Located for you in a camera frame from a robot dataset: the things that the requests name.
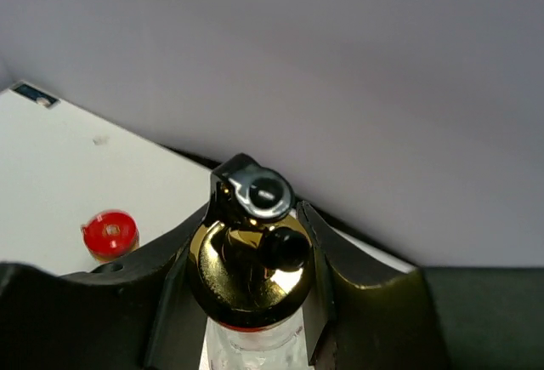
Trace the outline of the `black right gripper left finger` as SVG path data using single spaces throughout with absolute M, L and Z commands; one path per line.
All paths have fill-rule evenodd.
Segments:
M 185 277 L 186 221 L 89 272 L 1 265 L 3 369 L 197 369 L 207 317 Z

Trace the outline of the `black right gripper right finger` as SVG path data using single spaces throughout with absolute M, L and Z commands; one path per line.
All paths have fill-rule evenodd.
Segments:
M 316 368 L 542 368 L 542 269 L 403 272 L 339 236 L 309 203 L 297 218 L 314 244 L 303 316 Z

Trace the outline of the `clear glass bottle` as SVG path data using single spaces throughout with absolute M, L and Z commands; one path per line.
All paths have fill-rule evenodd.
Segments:
M 207 315 L 211 369 L 307 369 L 302 305 L 314 276 L 309 234 L 278 172 L 237 154 L 211 172 L 187 276 Z

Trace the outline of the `red-lid sauce jar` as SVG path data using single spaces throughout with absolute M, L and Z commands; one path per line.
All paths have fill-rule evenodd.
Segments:
M 139 229 L 122 210 L 105 210 L 80 228 L 88 252 L 100 263 L 109 263 L 139 247 Z

